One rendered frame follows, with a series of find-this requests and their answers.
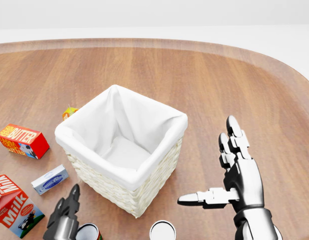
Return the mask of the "silver-topped tin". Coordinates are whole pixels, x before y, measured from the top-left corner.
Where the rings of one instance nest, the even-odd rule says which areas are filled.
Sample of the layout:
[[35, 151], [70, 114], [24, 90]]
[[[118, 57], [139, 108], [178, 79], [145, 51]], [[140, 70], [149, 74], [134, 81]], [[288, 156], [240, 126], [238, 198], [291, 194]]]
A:
[[174, 225], [166, 220], [156, 221], [149, 230], [150, 240], [176, 240], [176, 237]]

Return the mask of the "red and white milk carton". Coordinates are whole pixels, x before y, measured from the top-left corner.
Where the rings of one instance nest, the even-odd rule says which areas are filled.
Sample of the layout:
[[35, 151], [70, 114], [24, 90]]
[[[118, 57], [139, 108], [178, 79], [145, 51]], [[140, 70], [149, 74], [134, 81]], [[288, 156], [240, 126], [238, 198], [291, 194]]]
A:
[[43, 218], [44, 213], [5, 174], [0, 175], [0, 223], [23, 238]]

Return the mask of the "white wicker basket with liner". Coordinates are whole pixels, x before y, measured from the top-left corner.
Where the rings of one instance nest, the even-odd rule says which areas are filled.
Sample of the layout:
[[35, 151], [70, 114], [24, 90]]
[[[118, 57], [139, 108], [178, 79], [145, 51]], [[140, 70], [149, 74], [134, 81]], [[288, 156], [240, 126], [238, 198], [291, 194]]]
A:
[[112, 85], [55, 129], [77, 175], [139, 218], [175, 170], [185, 113]]

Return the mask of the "silver and black right hand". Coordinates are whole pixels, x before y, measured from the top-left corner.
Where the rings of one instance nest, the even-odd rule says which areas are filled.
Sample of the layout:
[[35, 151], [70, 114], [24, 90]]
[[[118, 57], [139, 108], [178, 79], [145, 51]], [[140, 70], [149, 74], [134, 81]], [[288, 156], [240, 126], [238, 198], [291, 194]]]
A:
[[226, 120], [227, 133], [218, 137], [220, 165], [225, 169], [224, 188], [189, 193], [178, 198], [182, 206], [202, 206], [204, 209], [222, 209], [231, 204], [235, 212], [247, 208], [264, 207], [264, 190], [256, 161], [248, 152], [249, 142], [233, 115]]

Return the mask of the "red butter box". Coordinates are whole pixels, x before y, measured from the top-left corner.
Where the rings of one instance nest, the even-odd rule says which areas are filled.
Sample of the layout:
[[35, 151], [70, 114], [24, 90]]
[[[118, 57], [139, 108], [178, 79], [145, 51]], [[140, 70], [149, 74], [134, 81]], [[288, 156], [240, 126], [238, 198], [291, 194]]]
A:
[[40, 131], [11, 123], [0, 131], [0, 142], [10, 152], [37, 160], [50, 148]]

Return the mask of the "silver and black left hand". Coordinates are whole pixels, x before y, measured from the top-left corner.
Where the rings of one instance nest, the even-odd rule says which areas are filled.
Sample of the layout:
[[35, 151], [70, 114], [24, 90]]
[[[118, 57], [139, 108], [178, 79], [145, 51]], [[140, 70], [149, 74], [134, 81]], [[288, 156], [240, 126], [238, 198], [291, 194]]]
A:
[[44, 240], [76, 240], [79, 222], [76, 213], [79, 210], [80, 187], [75, 184], [67, 198], [61, 198], [49, 217]]

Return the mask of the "small orange juice carton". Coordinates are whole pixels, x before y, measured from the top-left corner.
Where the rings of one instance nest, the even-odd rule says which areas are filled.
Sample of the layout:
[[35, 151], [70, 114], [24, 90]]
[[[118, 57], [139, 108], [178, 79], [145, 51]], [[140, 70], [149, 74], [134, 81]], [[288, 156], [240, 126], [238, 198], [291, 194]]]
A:
[[67, 118], [69, 118], [72, 114], [74, 114], [78, 110], [79, 110], [78, 108], [74, 108], [74, 107], [71, 107], [69, 105], [68, 108], [62, 114], [62, 120], [63, 121], [66, 120]]

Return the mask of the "red tomato sauce tin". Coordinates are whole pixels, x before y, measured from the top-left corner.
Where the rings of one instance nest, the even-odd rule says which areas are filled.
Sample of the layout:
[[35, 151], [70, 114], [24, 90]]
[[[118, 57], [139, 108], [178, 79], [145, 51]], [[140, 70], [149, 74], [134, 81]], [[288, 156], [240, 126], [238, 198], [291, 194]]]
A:
[[103, 237], [94, 223], [85, 223], [78, 228], [75, 240], [103, 240]]

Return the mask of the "grey cream cheese box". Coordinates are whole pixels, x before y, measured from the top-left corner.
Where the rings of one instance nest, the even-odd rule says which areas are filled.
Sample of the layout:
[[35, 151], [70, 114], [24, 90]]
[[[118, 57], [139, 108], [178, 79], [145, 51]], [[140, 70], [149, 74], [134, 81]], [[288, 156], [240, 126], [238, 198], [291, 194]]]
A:
[[63, 164], [31, 182], [32, 187], [39, 195], [44, 194], [69, 177]]

